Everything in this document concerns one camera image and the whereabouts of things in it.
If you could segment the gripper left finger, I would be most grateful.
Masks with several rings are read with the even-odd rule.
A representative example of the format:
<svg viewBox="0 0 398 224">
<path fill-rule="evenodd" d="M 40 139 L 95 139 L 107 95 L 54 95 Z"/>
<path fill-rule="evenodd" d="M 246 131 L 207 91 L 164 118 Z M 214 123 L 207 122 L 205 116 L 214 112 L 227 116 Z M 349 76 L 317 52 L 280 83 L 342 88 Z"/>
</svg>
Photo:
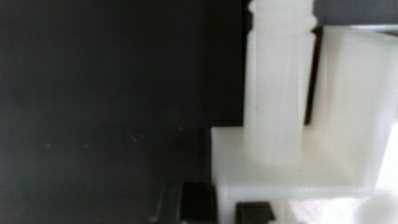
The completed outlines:
<svg viewBox="0 0 398 224">
<path fill-rule="evenodd" d="M 218 224 L 218 196 L 209 182 L 164 185 L 148 224 Z"/>
</svg>

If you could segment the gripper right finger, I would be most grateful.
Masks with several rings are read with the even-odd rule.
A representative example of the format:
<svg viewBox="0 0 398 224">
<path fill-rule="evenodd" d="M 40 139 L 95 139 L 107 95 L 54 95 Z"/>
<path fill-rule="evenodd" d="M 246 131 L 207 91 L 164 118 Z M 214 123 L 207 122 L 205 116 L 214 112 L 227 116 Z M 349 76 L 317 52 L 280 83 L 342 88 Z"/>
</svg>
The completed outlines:
<svg viewBox="0 0 398 224">
<path fill-rule="evenodd" d="M 235 224 L 271 224 L 276 220 L 269 202 L 241 202 L 237 204 Z"/>
</svg>

